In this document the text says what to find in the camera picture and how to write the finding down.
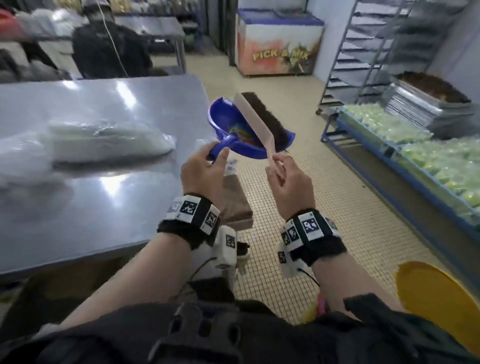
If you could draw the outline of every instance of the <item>brush bristles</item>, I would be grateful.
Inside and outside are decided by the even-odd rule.
[[[242,95],[272,132],[273,138],[275,139],[275,150],[277,152],[284,150],[288,145],[288,135],[282,123],[268,111],[256,93],[242,92]]]

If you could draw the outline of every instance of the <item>tiled floor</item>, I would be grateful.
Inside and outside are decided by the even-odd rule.
[[[387,207],[324,144],[325,122],[315,115],[323,84],[310,76],[242,78],[224,56],[190,56],[189,73],[202,80],[210,100],[254,91],[283,125],[297,133],[290,154],[311,176],[317,207],[332,218],[348,250],[389,291],[395,292],[398,264],[421,260],[438,267],[440,261],[411,229]],[[296,322],[315,298],[308,277],[286,280],[277,267],[275,248],[282,220],[265,176],[265,161],[239,156],[238,173],[254,211],[253,229],[240,239],[252,247],[248,274],[239,278],[238,297],[265,302],[275,313]]]

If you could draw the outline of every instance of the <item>stack of metal trays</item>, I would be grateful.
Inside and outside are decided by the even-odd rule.
[[[382,104],[386,112],[428,130],[435,124],[459,126],[476,111],[472,103],[444,102],[397,79],[384,92]]]

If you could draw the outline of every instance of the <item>yellow bucket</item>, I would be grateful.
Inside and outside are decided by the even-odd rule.
[[[407,262],[398,267],[396,287],[409,312],[432,321],[480,355],[480,310],[460,283],[430,264]]]

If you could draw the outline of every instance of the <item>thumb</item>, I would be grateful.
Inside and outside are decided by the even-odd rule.
[[[216,161],[213,164],[215,168],[219,168],[221,170],[225,170],[225,166],[227,165],[227,158],[228,154],[230,153],[230,149],[225,147],[223,148],[218,156],[216,157]]]
[[[280,180],[278,179],[277,173],[274,168],[268,166],[265,168],[265,171],[267,172],[267,179],[268,179],[268,184],[270,185],[270,189],[275,195],[278,192],[280,192],[280,189],[282,187],[280,184]]]

